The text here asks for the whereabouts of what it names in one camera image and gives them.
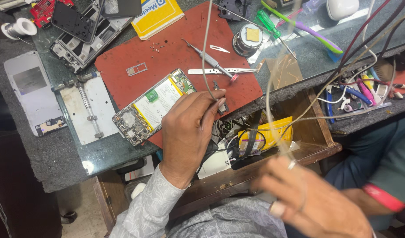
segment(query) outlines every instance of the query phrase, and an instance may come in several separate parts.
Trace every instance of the precision screwdriver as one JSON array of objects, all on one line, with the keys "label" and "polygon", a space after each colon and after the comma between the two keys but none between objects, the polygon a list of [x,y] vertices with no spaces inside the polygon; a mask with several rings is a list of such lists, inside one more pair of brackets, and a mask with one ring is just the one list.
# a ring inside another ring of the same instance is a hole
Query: precision screwdriver
[{"label": "precision screwdriver", "polygon": [[[187,42],[184,38],[182,38],[182,40],[184,40],[187,44],[188,47],[192,47],[194,48],[194,50],[200,55],[200,57],[202,58],[203,56],[203,51],[196,48],[195,46],[191,45],[189,42]],[[223,72],[225,75],[227,75],[228,77],[230,77],[230,82],[232,83],[233,81],[236,80],[236,78],[238,77],[238,74],[235,74],[234,76],[232,76],[229,72],[227,72],[226,69],[224,69],[223,67],[220,66],[219,62],[217,62],[213,57],[209,56],[207,53],[205,53],[205,62],[207,62],[209,65],[211,65],[212,67],[220,70],[221,72]]]}]

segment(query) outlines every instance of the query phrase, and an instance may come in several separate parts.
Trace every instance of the glass tabletop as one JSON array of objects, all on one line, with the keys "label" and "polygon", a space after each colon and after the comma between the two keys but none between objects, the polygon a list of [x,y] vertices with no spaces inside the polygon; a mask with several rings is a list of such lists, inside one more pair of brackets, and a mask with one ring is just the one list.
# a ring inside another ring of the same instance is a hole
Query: glass tabletop
[{"label": "glass tabletop", "polygon": [[[375,11],[384,1],[385,0],[376,0],[373,11]],[[187,0],[177,0],[177,2],[184,11],[187,10],[186,8],[191,7]],[[195,0],[193,4],[196,6],[202,2],[204,2],[204,0]],[[325,8],[325,3],[326,0],[310,0],[304,3],[302,6],[302,11],[298,14],[298,20],[303,22],[311,29],[318,31],[321,35],[334,42],[337,46],[345,51],[355,33],[364,23],[370,1],[360,0],[360,7],[357,13],[339,22],[333,22],[329,19]],[[88,7],[89,4],[90,1],[75,1],[76,9],[79,11]],[[262,5],[259,1],[254,1],[251,3],[251,6],[252,11],[248,18],[254,19],[257,10],[261,9]],[[397,4],[388,4],[369,24],[366,36],[368,37],[370,34],[372,34],[389,17],[396,7]],[[22,11],[22,14],[23,17],[30,17],[29,10],[27,8]],[[245,22],[229,22],[229,26],[233,33],[238,32],[238,30],[245,24]],[[339,65],[339,62],[334,63],[328,57],[326,47],[313,36],[307,35],[301,30],[298,30],[298,32],[303,37],[298,37],[293,33],[287,34],[286,23],[279,26],[278,29],[282,32],[282,38],[286,41],[290,49],[296,53],[298,65],[305,80],[325,74],[337,68]],[[38,29],[38,34],[32,37],[52,86],[57,86],[62,82],[62,80],[72,79],[75,76],[67,68],[65,68],[61,60],[56,58],[49,51],[50,45],[56,40],[57,37],[59,37],[61,33],[61,30],[55,27],[49,27],[47,29]],[[107,47],[107,49],[120,45],[121,43],[135,36],[136,33],[130,25],[109,45],[109,47]],[[375,45],[372,50],[374,52],[381,51],[385,40],[386,37]],[[271,46],[268,46],[262,50],[258,58],[254,60],[253,64],[251,64],[251,67],[255,68],[255,66],[261,60],[263,60],[263,58],[276,58],[281,48],[281,45],[278,44],[278,42],[279,41],[276,41]],[[361,40],[357,40],[354,46],[357,46],[360,43]],[[405,21],[396,30],[389,48],[403,44],[405,44]],[[95,68],[94,64],[91,64],[81,74],[85,75],[94,71],[97,71],[97,69]],[[266,90],[269,75],[269,72],[264,74],[255,74],[263,92]],[[86,145],[81,145],[72,121],[66,111],[66,106],[64,105],[62,97],[59,93],[56,94],[56,98],[67,119],[76,149],[83,162],[84,168],[89,175],[102,172],[135,158],[141,158],[159,149],[158,146],[149,141],[141,146],[132,146],[118,133]],[[118,112],[119,108],[116,106],[116,103],[112,99],[111,102],[115,108],[115,111]]]},{"label": "glass tabletop", "polygon": [[[368,9],[371,1],[360,0],[358,11],[350,17],[342,19],[340,21],[333,21],[329,18],[326,9],[327,0],[310,0],[305,2],[301,6],[301,11],[297,15],[297,21],[303,22],[306,26],[310,27],[312,30],[318,32],[322,36],[326,37],[331,42],[335,43],[344,52],[348,48],[348,45],[352,41],[356,32],[363,25],[366,20]],[[379,6],[384,3],[385,0],[377,0],[374,3],[372,13],[379,8]],[[385,21],[386,19],[395,11],[399,3],[387,4],[379,14],[377,14],[374,19],[368,24],[366,38],[373,34]],[[261,9],[261,4],[253,3],[252,9]],[[400,18],[405,13],[405,7],[400,14],[391,22],[392,25],[398,18]],[[253,10],[250,19],[254,19],[256,10]],[[231,24],[231,28],[234,33],[236,33],[239,28],[246,23],[240,22],[236,24]],[[286,42],[289,48],[295,52],[298,59],[298,65],[301,70],[303,79],[310,79],[316,76],[328,73],[339,66],[340,61],[333,62],[328,56],[327,48],[318,41],[312,35],[306,33],[305,31],[297,29],[297,31],[303,36],[300,37],[295,33],[288,34],[288,24],[284,23],[277,27],[277,29],[282,33],[281,38]],[[375,53],[381,52],[385,44],[387,36],[382,38],[376,45],[372,47],[372,51]],[[352,50],[361,44],[361,36],[355,41]],[[388,46],[388,49],[401,46],[405,44],[405,21],[398,27],[395,31],[392,40]],[[256,59],[254,57],[249,59],[251,68],[255,68],[259,62],[264,58],[276,58],[282,44],[279,40],[276,40],[273,44],[263,49]],[[357,56],[359,56],[363,50],[358,51],[354,57],[352,57],[348,63],[352,62]],[[364,54],[362,59],[371,57],[369,53]],[[269,77],[266,74],[255,74],[258,83],[261,86],[263,92],[266,92],[267,82]]]}]

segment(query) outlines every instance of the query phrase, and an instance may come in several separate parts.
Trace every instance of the wire cutter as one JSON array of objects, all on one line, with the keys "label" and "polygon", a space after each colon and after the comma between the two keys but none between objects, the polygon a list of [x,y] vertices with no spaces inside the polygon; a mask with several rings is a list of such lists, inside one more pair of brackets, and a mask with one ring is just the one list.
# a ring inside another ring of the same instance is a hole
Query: wire cutter
[{"label": "wire cutter", "polygon": [[[339,88],[342,91],[345,88],[344,85],[338,85],[337,83],[336,84],[331,84],[329,86]],[[353,89],[351,87],[347,87],[346,92],[351,94],[351,95],[354,95],[354,96],[358,97],[361,101],[365,102],[369,106],[372,104],[372,102],[366,96],[364,96],[364,94],[358,92],[357,90],[355,90],[355,89]]]},{"label": "wire cutter", "polygon": [[[329,101],[329,102],[332,101],[332,87],[338,88],[338,89],[340,89],[342,91],[345,88],[344,85],[338,85],[337,83],[327,85],[325,92],[326,92],[326,100]],[[372,102],[366,96],[364,96],[362,93],[358,92],[357,90],[355,90],[355,89],[353,89],[351,87],[347,87],[346,92],[351,94],[351,95],[354,95],[354,96],[358,97],[361,101],[365,102],[367,105],[372,104]],[[326,108],[327,116],[333,116],[332,104],[328,103],[328,102],[326,104],[327,104],[327,108]],[[333,124],[334,123],[334,118],[330,118],[329,122],[331,124]]]}]

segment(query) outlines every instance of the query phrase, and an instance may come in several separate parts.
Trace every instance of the sim card tray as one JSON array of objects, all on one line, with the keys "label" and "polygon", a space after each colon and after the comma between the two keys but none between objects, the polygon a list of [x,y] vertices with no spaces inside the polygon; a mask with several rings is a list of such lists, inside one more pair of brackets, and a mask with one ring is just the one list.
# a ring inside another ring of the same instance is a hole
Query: sim card tray
[{"label": "sim card tray", "polygon": [[[145,69],[139,70],[139,69],[138,69],[138,66],[141,66],[141,65],[144,65],[144,66],[145,66]],[[126,70],[126,72],[128,73],[129,76],[132,76],[132,75],[135,75],[135,74],[144,72],[145,70],[148,70],[148,69],[147,69],[147,65],[145,64],[145,62],[143,62],[143,63],[140,63],[140,64],[138,64],[138,65],[135,65],[135,66],[132,66],[132,67],[128,68],[128,69]]]}]

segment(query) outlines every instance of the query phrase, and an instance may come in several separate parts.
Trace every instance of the red wristband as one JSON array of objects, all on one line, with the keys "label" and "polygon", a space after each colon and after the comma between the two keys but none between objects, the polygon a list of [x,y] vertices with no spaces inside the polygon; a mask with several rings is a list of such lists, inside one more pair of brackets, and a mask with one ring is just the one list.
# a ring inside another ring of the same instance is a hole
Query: red wristband
[{"label": "red wristband", "polygon": [[374,198],[377,202],[384,205],[386,208],[399,212],[405,208],[405,203],[390,195],[386,191],[380,189],[372,183],[368,183],[363,187],[365,193]]}]

